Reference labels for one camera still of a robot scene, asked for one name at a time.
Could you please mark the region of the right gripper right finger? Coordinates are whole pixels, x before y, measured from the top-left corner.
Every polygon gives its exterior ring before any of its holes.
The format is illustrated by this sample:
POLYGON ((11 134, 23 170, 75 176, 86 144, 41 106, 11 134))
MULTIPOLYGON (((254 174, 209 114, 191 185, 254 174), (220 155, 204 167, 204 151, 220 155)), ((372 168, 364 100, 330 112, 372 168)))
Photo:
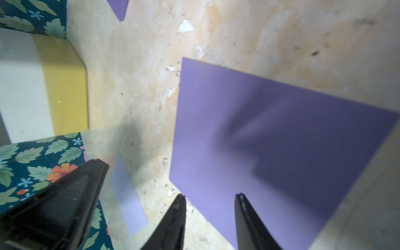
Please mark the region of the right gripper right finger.
POLYGON ((235 196, 234 211, 239 250, 282 250, 243 193, 235 196))

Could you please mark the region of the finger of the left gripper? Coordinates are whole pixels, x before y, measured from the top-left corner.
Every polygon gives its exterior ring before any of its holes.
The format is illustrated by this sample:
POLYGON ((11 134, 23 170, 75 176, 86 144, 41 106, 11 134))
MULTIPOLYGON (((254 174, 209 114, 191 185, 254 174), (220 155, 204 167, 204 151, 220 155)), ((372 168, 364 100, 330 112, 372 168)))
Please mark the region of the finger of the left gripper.
POLYGON ((92 159, 1 214, 2 250, 78 250, 109 165, 92 159))

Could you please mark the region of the purple square paper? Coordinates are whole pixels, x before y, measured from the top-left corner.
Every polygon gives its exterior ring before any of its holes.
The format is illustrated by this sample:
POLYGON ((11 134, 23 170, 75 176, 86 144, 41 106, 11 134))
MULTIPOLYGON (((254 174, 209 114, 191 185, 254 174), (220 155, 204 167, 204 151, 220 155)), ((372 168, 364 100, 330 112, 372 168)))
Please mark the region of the purple square paper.
POLYGON ((107 0, 109 6, 120 22, 124 21, 129 0, 107 0))
POLYGON ((399 114, 184 58, 170 181, 237 247, 243 193, 285 250, 307 250, 399 114))

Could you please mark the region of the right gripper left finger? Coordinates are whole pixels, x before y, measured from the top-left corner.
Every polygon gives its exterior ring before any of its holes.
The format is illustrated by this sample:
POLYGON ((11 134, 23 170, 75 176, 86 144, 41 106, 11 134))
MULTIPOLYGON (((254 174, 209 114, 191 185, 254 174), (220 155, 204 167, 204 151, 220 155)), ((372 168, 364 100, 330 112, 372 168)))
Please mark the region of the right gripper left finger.
POLYGON ((186 222, 186 199, 179 194, 168 208, 142 250, 183 250, 186 222))

